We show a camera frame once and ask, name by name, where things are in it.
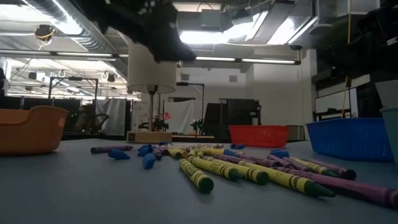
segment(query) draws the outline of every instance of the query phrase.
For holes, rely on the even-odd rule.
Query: lamp shade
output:
[[[177,64],[175,62],[156,63],[148,49],[128,40],[129,69],[128,90],[148,93],[148,89],[158,86],[156,93],[172,93],[176,87]]]

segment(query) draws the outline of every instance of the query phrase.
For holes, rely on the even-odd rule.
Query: ceiling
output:
[[[62,31],[69,27],[61,27],[59,21],[54,18],[45,16],[40,12],[33,10],[31,7],[23,4],[23,2],[31,2],[28,0],[3,0],[0,3],[0,49],[17,49],[17,50],[48,50],[56,52],[87,52],[87,47],[82,44],[82,38],[78,35],[66,34]],[[203,57],[236,57],[236,58],[275,58],[286,60],[297,60],[296,51],[292,50],[287,44],[293,39],[295,34],[303,29],[304,25],[318,16],[319,21],[327,18],[338,18],[344,16],[344,9],[341,9],[342,3],[339,1],[319,0],[299,0],[299,1],[281,1],[281,0],[207,0],[206,3],[200,3],[198,0],[181,0],[175,1],[176,8],[180,11],[178,14],[178,28],[181,35],[184,32],[203,32],[203,9],[217,9],[221,12],[221,21],[219,35],[228,34],[227,41],[219,44],[189,44],[198,56]],[[333,7],[329,11],[323,10],[323,16],[319,15],[320,6]],[[233,26],[231,23],[231,15],[239,8],[249,8],[253,22],[248,26]],[[79,21],[83,24],[83,28],[90,28],[90,32],[95,35],[96,39],[100,39],[100,43],[107,46],[112,53],[126,54],[128,47],[119,33],[110,28],[104,35],[100,34],[98,29],[90,23],[86,18],[79,17]],[[303,45],[311,47],[314,41],[318,39],[308,34],[308,31],[316,26],[317,23],[309,24],[305,30],[295,41],[290,44]],[[55,26],[57,32],[50,43],[39,41],[33,34],[36,28],[41,24]],[[124,59],[118,59],[117,62],[107,62],[93,60],[63,60],[63,59],[31,59],[31,58],[5,58],[12,64],[11,79],[12,92],[29,93],[24,85],[35,85],[35,92],[46,93],[48,87],[37,87],[37,85],[48,85],[46,80],[31,80],[28,78],[29,72],[44,71],[46,76],[58,76],[58,73],[65,72],[66,77],[80,76],[85,78],[98,78],[99,96],[124,96],[126,94],[127,62]],[[227,63],[227,62],[200,62],[184,63],[185,67],[207,67],[207,68],[238,68],[245,72],[250,64],[248,63]],[[106,80],[105,73],[115,74],[115,82],[110,83]],[[69,86],[91,86],[92,83],[83,82],[84,84],[72,83],[64,80]],[[112,90],[104,89],[106,87],[114,87]],[[87,88],[84,94],[93,95],[92,88]],[[64,86],[55,88],[53,94],[70,94]]]

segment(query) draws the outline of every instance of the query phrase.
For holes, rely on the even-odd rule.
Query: orange plastic basket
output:
[[[236,125],[230,126],[233,144],[245,144],[257,147],[282,147],[286,145],[289,134],[285,126],[252,126]]]

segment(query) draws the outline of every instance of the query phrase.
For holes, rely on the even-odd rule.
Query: pipe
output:
[[[22,0],[33,10],[46,15],[50,22],[68,35],[87,38],[72,38],[89,52],[116,53],[116,49],[104,35],[70,1]],[[127,78],[127,63],[123,59],[106,62],[119,70]]]

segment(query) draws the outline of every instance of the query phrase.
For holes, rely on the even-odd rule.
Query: lamp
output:
[[[150,94],[149,131],[152,131],[152,117],[155,93],[172,93],[176,88],[177,66],[175,62],[156,63],[148,49],[128,40],[129,67],[127,89]]]

